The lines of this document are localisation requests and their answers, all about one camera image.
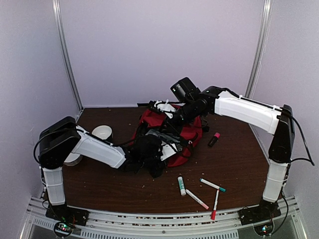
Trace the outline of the red backpack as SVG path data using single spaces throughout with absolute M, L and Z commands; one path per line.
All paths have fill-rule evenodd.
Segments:
M 182 152 L 161 161 L 162 141 L 146 135 L 149 129 L 172 134 L 179 137 L 183 146 Z M 209 127 L 202 124 L 200 116 L 195 117 L 183 126 L 174 126 L 164 113 L 155 113 L 148 109 L 141 115 L 139 125 L 134 133 L 133 142 L 129 144 L 130 153 L 138 162 L 138 169 L 145 168 L 153 178 L 160 177 L 167 167 L 177 167 L 185 164 L 191 157 L 195 146 L 202 139 Z

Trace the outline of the grey pencil pouch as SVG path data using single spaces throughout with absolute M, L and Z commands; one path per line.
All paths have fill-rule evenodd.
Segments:
M 172 134 L 159 132 L 158 130 L 155 130 L 155 129 L 149 129 L 147 131 L 146 135 L 153 135 L 153 136 L 159 138 L 161 141 L 163 141 L 165 143 L 169 143 L 169 144 L 173 144 L 173 143 L 179 144 L 180 143 L 179 137 L 174 136 Z

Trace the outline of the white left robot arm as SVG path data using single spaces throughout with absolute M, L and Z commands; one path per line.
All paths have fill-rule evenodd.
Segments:
M 40 133 L 33 157 L 41 167 L 48 201 L 66 205 L 62 167 L 72 154 L 97 160 L 121 171 L 137 172 L 145 167 L 153 177 L 161 175 L 167 159 L 177 153 L 177 145 L 153 130 L 125 143 L 113 144 L 65 117 Z

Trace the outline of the round white bowl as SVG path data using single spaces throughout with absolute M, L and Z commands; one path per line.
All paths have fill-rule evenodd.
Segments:
M 94 128 L 92 134 L 106 142 L 113 143 L 113 130 L 108 125 L 100 125 Z

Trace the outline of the black pink highlighter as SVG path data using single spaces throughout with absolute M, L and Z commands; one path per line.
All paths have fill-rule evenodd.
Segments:
M 214 136 L 210 139 L 207 146 L 212 147 L 220 138 L 220 133 L 216 132 Z

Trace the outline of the white glue stick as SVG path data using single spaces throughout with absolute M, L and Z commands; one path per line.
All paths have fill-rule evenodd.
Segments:
M 183 177 L 182 177 L 182 176 L 179 176 L 179 177 L 177 178 L 177 181 L 178 181 L 178 185 L 179 185 L 180 194 L 181 194 L 182 196 L 185 196 L 185 195 L 186 195 L 186 190 L 185 190 L 185 185 L 184 185 Z

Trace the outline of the teal capped white marker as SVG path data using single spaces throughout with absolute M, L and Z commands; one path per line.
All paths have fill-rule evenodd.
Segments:
M 224 189 L 224 188 L 222 188 L 222 187 L 220 187 L 220 186 L 218 186 L 218 185 L 216 185 L 216 184 L 214 184 L 212 182 L 209 182 L 209 181 L 207 181 L 207 180 L 205 180 L 203 178 L 200 178 L 199 180 L 200 180 L 200 182 L 202 182 L 202 183 L 204 183 L 204 184 L 206 184 L 206 185 L 208 185 L 210 187 L 213 187 L 216 190 L 220 190 L 221 192 L 226 192 L 226 189 Z

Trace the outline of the scalloped white bowl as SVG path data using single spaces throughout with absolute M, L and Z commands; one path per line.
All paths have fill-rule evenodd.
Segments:
M 64 160 L 66 166 L 75 166 L 81 162 L 83 156 L 76 153 L 70 153 L 68 157 Z

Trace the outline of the red capped white marker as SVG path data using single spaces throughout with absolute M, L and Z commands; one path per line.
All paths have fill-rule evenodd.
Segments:
M 211 214 L 211 219 L 212 219 L 213 221 L 214 221 L 215 218 L 216 218 L 216 211 L 217 211 L 217 204 L 218 204 L 219 192 L 220 192 L 220 190 L 218 189 L 218 190 L 216 191 L 215 201 L 214 201 L 214 207 L 213 207 L 213 211 L 212 211 L 212 214 Z

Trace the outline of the front aluminium rail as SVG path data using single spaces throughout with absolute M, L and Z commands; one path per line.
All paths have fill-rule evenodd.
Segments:
M 309 239 L 301 211 L 294 197 L 287 197 L 285 222 L 271 237 L 259 236 L 257 227 L 271 220 L 243 225 L 239 210 L 182 214 L 133 214 L 101 210 L 88 211 L 86 224 L 76 225 L 66 239 Z M 46 217 L 42 198 L 32 197 L 23 217 L 18 239 L 59 239 L 53 228 L 57 220 Z

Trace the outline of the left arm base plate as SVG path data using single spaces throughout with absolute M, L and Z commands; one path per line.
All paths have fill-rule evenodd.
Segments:
M 49 204 L 45 216 L 71 225 L 86 226 L 89 212 L 87 210 L 69 207 L 66 204 L 58 206 Z

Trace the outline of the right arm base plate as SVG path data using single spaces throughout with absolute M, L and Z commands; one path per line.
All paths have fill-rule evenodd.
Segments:
M 238 211 L 238 215 L 241 225 L 248 225 L 270 221 L 273 217 L 280 216 L 281 211 L 277 207 L 273 209 L 258 205 L 250 208 L 242 208 Z

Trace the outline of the right aluminium frame post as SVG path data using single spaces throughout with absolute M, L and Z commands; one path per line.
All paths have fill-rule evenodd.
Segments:
M 261 66 L 262 66 L 262 57 L 266 49 L 269 26 L 271 21 L 271 11 L 272 11 L 272 0 L 264 0 L 261 24 L 259 30 L 259 36 L 255 51 L 255 56 L 252 64 L 252 69 L 250 72 L 250 77 L 248 80 L 245 98 L 252 99 L 256 90 Z

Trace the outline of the aluminium frame post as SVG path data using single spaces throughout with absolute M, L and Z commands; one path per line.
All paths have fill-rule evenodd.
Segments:
M 261 66 L 262 66 L 262 57 L 266 49 L 269 26 L 271 21 L 271 11 L 272 11 L 272 0 L 264 0 L 261 24 L 259 30 L 259 36 L 255 51 L 255 56 L 252 64 L 252 69 L 250 72 L 250 77 L 248 80 L 245 98 L 252 99 L 256 90 Z
M 63 61 L 67 73 L 67 77 L 71 86 L 71 90 L 73 93 L 73 96 L 75 98 L 77 108 L 79 111 L 82 111 L 84 109 L 83 104 L 80 99 L 79 91 L 75 82 L 74 78 L 74 73 L 70 61 L 70 56 L 67 48 L 67 43 L 66 43 L 66 37 L 65 37 L 65 32 L 64 32 L 64 27 L 63 27 L 63 20 L 62 20 L 62 14 L 61 14 L 61 8 L 60 8 L 60 1 L 59 0 L 53 0 L 52 1 L 52 6 L 53 6 L 53 14 L 57 26 L 57 31 L 58 31 L 58 36 L 59 36 L 59 41 L 60 41 L 60 46 L 62 50 L 62 56 L 63 56 Z

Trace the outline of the left aluminium frame post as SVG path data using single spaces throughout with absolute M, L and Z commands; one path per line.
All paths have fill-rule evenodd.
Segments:
M 59 41 L 60 41 L 60 46 L 62 50 L 62 56 L 63 56 L 63 61 L 67 73 L 67 77 L 71 86 L 71 90 L 73 93 L 73 96 L 75 98 L 77 108 L 79 111 L 82 111 L 84 109 L 83 104 L 80 99 L 79 91 L 75 82 L 74 78 L 74 73 L 70 61 L 70 56 L 67 48 L 67 43 L 66 43 L 66 37 L 65 37 L 65 32 L 64 32 L 64 27 L 63 27 L 63 20 L 62 20 L 62 14 L 61 14 L 61 8 L 60 8 L 60 1 L 59 0 L 53 0 L 52 1 L 52 6 L 53 6 L 53 14 L 57 26 L 57 31 L 58 31 L 58 36 L 59 36 Z

